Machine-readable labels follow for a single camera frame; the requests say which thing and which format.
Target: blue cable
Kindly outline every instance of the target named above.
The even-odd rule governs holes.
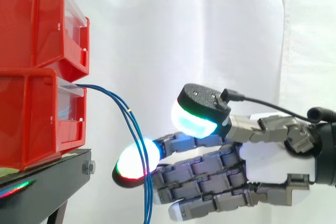
[[[125,107],[127,109],[130,109],[129,106],[125,103],[125,101],[121,97],[119,97],[117,94],[115,94],[115,93],[113,93],[113,92],[111,92],[109,90],[106,90],[106,89],[104,89],[104,88],[102,88],[100,86],[97,86],[97,85],[90,85],[90,86],[92,88],[96,88],[97,90],[100,90],[100,91],[104,90],[106,92],[109,92],[112,96],[114,96],[118,100],[120,100],[125,105]],[[137,121],[135,119],[135,116],[134,116],[134,114],[133,114],[132,111],[130,111],[130,114],[134,118],[134,121],[132,120],[132,122],[133,122],[133,125],[134,125],[135,129],[136,129],[136,132],[137,132],[139,138],[142,140],[143,136],[142,136],[142,133],[140,131],[140,127],[139,127],[139,125],[138,125],[138,123],[137,123]],[[147,151],[146,151],[145,148],[144,148],[144,154],[145,154],[145,158],[148,159],[148,154],[147,154]],[[148,179],[146,178],[146,176],[144,176],[144,186],[145,186],[145,190],[146,190],[146,184],[149,184],[149,187],[150,187],[149,198],[147,200],[147,202],[150,202],[150,210],[149,210],[149,213],[148,213],[148,223],[150,223],[150,220],[151,220],[151,217],[152,217],[152,210],[153,210],[153,185],[152,185],[152,182],[151,182],[152,178],[151,178],[151,173],[150,173],[150,170],[149,170],[149,164],[146,163],[146,165],[147,165],[147,168],[148,168],[148,170],[147,170]]]
[[[122,111],[122,113],[123,113],[123,116],[124,116],[124,118],[125,118],[125,120],[126,120],[126,122],[127,122],[127,124],[128,124],[128,126],[129,126],[129,129],[130,129],[130,131],[131,131],[131,133],[132,133],[132,135],[133,135],[133,138],[136,140],[136,137],[135,137],[135,135],[134,135],[134,133],[133,133],[133,131],[132,131],[132,128],[131,128],[131,126],[129,125],[129,122],[128,122],[128,120],[127,120],[127,118],[126,118],[126,115],[131,119],[131,121],[133,122],[133,125],[134,125],[134,127],[136,128],[136,131],[137,131],[137,133],[138,133],[138,135],[139,135],[139,137],[140,137],[140,140],[143,140],[142,139],[142,134],[141,134],[141,131],[140,131],[140,128],[139,128],[139,125],[138,125],[138,123],[137,123],[137,121],[136,121],[136,119],[135,119],[135,116],[134,115],[132,115],[133,116],[133,118],[132,117],[130,117],[129,115],[128,115],[128,113],[125,113],[125,108],[123,108],[122,106],[121,106],[121,104],[119,103],[119,101],[116,101],[115,100],[115,98],[114,97],[112,97],[113,95],[115,95],[114,93],[112,93],[112,92],[110,92],[110,91],[108,91],[108,90],[105,90],[104,88],[102,88],[102,87],[100,87],[100,86],[94,86],[94,85],[81,85],[82,87],[87,87],[87,88],[92,88],[92,89],[95,89],[95,90],[99,90],[99,91],[101,91],[101,92],[103,92],[103,93],[105,93],[106,95],[108,95],[108,96],[110,96],[116,103],[117,103],[117,105],[119,106],[119,108],[121,109],[121,111]],[[127,104],[119,97],[119,96],[117,96],[117,95],[115,95],[116,96],[116,98],[118,98],[118,100],[121,100],[121,102],[129,109],[129,107],[127,106]],[[151,177],[149,177],[148,179],[145,177],[144,178],[145,179],[145,181],[147,180],[147,182],[144,184],[145,185],[145,190],[146,190],[146,185],[148,184],[148,182],[149,182],[149,188],[150,188],[150,192],[149,192],[149,194],[148,194],[148,200],[146,200],[146,198],[145,198],[145,204],[146,204],[146,201],[147,202],[149,202],[150,203],[150,206],[149,206],[149,212],[148,212],[148,210],[147,210],[147,207],[145,208],[145,219],[147,219],[147,223],[149,223],[150,222],[150,219],[151,219],[151,214],[152,214],[152,208],[153,208],[153,198],[152,198],[152,195],[153,195],[153,185],[152,185],[152,183],[151,183]]]
[[[144,208],[145,208],[145,218],[144,218],[144,224],[149,224],[151,221],[151,216],[152,216],[152,211],[153,211],[153,184],[152,184],[152,179],[151,179],[151,173],[150,173],[150,168],[149,168],[149,160],[148,160],[148,153],[143,141],[143,136],[140,131],[140,127],[138,125],[138,122],[136,121],[136,118],[133,114],[132,111],[130,111],[129,106],[125,103],[125,101],[120,98],[118,95],[115,93],[108,91],[100,86],[97,85],[89,85],[89,84],[77,84],[77,86],[82,87],[82,88],[91,88],[98,90],[106,95],[108,95],[110,98],[112,98],[115,103],[118,105],[119,109],[121,110],[124,119],[128,125],[128,128],[134,138],[135,144],[137,145],[138,151],[140,153],[140,158],[141,158],[141,163],[143,167],[143,172],[144,172]],[[145,157],[145,160],[143,158],[143,154],[140,148],[140,145],[138,143],[137,137],[132,129],[132,126],[130,125],[130,122],[128,121],[128,118],[132,121],[132,124],[139,136],[140,142],[143,147],[143,154]]]
[[[102,88],[100,86],[87,85],[86,87],[92,88],[92,89],[95,89],[95,90],[98,90],[98,91],[101,91],[104,94],[110,96],[117,103],[117,105],[119,106],[119,108],[122,110],[123,116],[125,118],[125,115],[124,115],[125,114],[125,108],[123,108],[122,106],[120,106],[120,103],[118,101],[116,101],[115,98],[117,98],[118,100],[120,100],[125,105],[125,107],[127,109],[129,109],[129,107],[118,95],[116,95],[113,92],[110,92],[110,91],[108,91],[108,90],[106,90],[106,89],[104,89],[104,88]],[[138,123],[137,123],[137,121],[135,119],[134,114],[131,113],[132,117],[130,117],[129,114],[128,114],[128,112],[127,112],[126,115],[133,122],[133,125],[134,125],[134,127],[135,127],[135,129],[136,129],[136,131],[137,131],[137,133],[139,135],[140,141],[142,142],[143,141],[142,133],[140,131],[140,127],[139,127],[139,125],[138,125]],[[136,139],[136,137],[134,136],[134,133],[133,133],[133,131],[132,131],[130,125],[129,125],[129,122],[128,122],[127,118],[125,118],[125,120],[126,120],[128,126],[129,126],[129,129],[130,129],[132,135],[133,135],[133,138]],[[146,153],[146,149],[145,148],[144,148],[144,154],[145,154],[145,158],[148,159],[148,155],[146,155],[147,153]],[[147,164],[147,172],[146,173],[144,172],[144,174],[148,174],[149,177],[147,178],[147,176],[144,176],[145,195],[147,195],[147,198],[145,197],[145,219],[147,219],[147,223],[149,223],[150,220],[151,220],[152,209],[153,209],[153,185],[151,183],[151,174],[150,174],[150,170],[149,170],[149,164],[148,164],[148,162],[146,162],[146,164]]]

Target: metal bolt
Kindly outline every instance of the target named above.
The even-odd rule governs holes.
[[[93,160],[90,161],[86,161],[83,164],[83,173],[90,175],[90,174],[94,174],[94,172],[96,171],[96,163]]]

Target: stacked red bin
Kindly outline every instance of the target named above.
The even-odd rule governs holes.
[[[89,19],[73,0],[0,0],[0,176],[85,144]]]

